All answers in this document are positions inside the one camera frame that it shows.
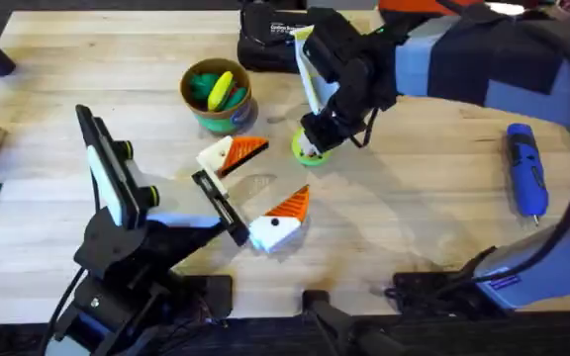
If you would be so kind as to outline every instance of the orange and white toy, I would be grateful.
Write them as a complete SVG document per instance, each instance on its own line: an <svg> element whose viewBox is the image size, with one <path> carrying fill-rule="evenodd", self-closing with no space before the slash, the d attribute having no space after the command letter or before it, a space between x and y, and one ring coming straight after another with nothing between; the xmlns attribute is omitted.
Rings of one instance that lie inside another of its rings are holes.
<svg viewBox="0 0 570 356"><path fill-rule="evenodd" d="M226 136L197 155L197 162L204 169L215 188L228 196L222 181L232 171L242 166L269 145L263 137ZM281 204L254 219L247 226L252 245L265 252L272 252L278 244L293 236L302 226L309 206L309 186L304 186Z"/></svg>

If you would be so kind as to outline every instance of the orange object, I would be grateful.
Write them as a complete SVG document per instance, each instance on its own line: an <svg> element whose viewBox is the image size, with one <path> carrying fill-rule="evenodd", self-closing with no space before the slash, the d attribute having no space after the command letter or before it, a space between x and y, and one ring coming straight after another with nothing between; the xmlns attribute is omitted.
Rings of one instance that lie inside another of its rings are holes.
<svg viewBox="0 0 570 356"><path fill-rule="evenodd" d="M483 2L483 0L455 0L462 6ZM397 12L421 12L452 15L452 12L439 5L436 0L380 0L380 9Z"/></svg>
<svg viewBox="0 0 570 356"><path fill-rule="evenodd" d="M268 140L263 137L234 137L224 165L217 171L220 178L227 176L247 160L267 148Z"/></svg>
<svg viewBox="0 0 570 356"><path fill-rule="evenodd" d="M309 185L301 188L286 201L265 214L267 217L296 218L303 222L309 206Z"/></svg>

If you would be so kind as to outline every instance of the blue tool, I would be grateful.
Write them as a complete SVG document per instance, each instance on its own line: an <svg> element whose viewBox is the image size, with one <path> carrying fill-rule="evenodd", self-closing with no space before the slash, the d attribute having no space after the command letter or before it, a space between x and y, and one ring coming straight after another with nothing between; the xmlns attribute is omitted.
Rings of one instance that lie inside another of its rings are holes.
<svg viewBox="0 0 570 356"><path fill-rule="evenodd" d="M507 128L507 143L519 213L525 217L533 217L538 225L539 217L546 213L549 205L549 193L544 184L540 152L531 127L526 124L511 124Z"/></svg>

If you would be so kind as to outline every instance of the green ring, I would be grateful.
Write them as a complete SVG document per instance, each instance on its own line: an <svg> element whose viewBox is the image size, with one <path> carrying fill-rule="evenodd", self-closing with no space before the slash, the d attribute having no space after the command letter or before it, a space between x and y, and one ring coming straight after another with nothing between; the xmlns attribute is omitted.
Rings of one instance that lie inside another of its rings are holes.
<svg viewBox="0 0 570 356"><path fill-rule="evenodd" d="M296 160L303 163L307 166L318 166L325 163L329 157L332 155L331 151L327 151L323 153L323 158L309 157L309 156L302 156L301 157L301 145L298 143L298 138L303 134L303 128L299 128L296 133L294 133L294 137L292 138L292 153L294 153L294 157Z"/></svg>

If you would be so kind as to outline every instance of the wooden tabletop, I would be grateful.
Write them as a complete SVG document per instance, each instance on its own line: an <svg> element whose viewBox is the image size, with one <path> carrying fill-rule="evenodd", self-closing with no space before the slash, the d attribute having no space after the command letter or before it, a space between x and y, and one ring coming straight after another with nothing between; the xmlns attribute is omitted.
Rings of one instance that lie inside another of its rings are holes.
<svg viewBox="0 0 570 356"><path fill-rule="evenodd" d="M361 30L378 21L350 12ZM237 58L237 12L17 12L0 45L19 64L0 79L0 322L45 322L77 265L93 214L74 105L89 106L142 171L170 180L194 172L216 141L178 94L196 61ZM286 316L306 288L324 288L351 313L394 312L379 289L397 271L455 269L491 245L535 231L512 213L502 136L535 131L550 191L541 226L570 196L570 137L549 123L472 105L401 98L380 115L365 149L346 143L326 165L289 169L292 134L309 111L300 78L250 73L259 115L249 134L270 139L264 170L311 185L309 230L284 252L259 254L221 236L178 266L235 279L233 316ZM262 177L248 170L247 179ZM570 298L531 310L570 310Z"/></svg>

